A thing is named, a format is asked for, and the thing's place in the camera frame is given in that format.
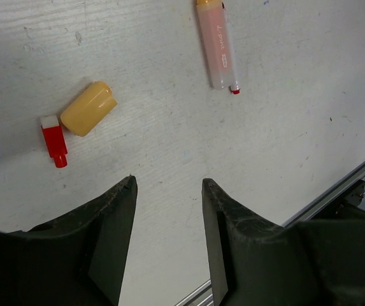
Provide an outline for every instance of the yellow cylinder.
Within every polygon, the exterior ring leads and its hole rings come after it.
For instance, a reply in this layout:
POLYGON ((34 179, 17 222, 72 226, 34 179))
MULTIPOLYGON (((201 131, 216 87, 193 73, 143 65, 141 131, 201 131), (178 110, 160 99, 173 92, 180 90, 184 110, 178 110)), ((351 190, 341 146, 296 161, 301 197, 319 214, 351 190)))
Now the yellow cylinder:
POLYGON ((116 105, 110 87, 94 82, 63 111, 61 121, 74 134, 86 136, 116 105))

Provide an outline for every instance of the table surface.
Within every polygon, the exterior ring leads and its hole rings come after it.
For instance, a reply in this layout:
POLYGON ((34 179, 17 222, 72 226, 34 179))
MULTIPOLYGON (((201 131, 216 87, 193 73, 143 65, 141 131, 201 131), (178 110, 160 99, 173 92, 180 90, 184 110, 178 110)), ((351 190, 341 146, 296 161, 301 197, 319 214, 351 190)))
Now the table surface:
POLYGON ((28 230, 132 173, 120 306, 173 305, 209 278, 201 181, 278 224, 365 160, 365 0, 226 0, 242 76, 209 86, 194 3, 0 0, 0 230, 28 230), (39 117, 92 80, 118 106, 69 165, 39 117))

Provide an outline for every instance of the white tabletop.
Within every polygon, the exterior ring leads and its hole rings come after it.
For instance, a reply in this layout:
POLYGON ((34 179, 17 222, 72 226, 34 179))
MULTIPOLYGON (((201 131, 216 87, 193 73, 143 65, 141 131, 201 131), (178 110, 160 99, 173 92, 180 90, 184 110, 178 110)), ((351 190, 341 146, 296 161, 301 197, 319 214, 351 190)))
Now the white tabletop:
POLYGON ((132 173, 120 306, 173 305, 209 278, 201 181, 283 223, 365 160, 365 0, 226 0, 241 94, 210 88, 194 3, 0 0, 0 230, 28 230, 132 173), (68 166, 39 116, 91 80, 118 106, 68 166))

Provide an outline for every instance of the red cap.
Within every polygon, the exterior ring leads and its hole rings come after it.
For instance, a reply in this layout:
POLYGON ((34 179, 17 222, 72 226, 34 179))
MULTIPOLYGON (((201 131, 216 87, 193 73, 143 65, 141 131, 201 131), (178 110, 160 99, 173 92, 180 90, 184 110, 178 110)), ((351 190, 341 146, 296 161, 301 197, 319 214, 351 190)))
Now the red cap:
POLYGON ((54 159, 56 168, 63 168, 68 165, 65 139, 63 130, 59 125, 57 117, 52 115, 41 119, 42 133, 49 151, 49 156, 54 159))

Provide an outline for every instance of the white pen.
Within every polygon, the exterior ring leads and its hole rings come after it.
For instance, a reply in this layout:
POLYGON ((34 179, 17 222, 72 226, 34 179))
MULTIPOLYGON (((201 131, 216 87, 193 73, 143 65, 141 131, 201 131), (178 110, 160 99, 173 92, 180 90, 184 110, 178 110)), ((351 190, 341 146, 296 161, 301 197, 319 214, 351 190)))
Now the white pen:
POLYGON ((231 92, 233 94, 239 94, 240 93, 240 83, 239 83, 239 76, 238 76, 238 65, 236 63, 236 51, 234 49, 233 45, 233 26, 230 23, 229 19, 227 18, 226 8, 225 4, 222 3, 223 11, 225 13, 225 19, 227 24, 227 37, 229 40, 229 46, 231 49, 231 64, 232 64, 232 73, 233 73, 233 83, 230 86, 231 92))

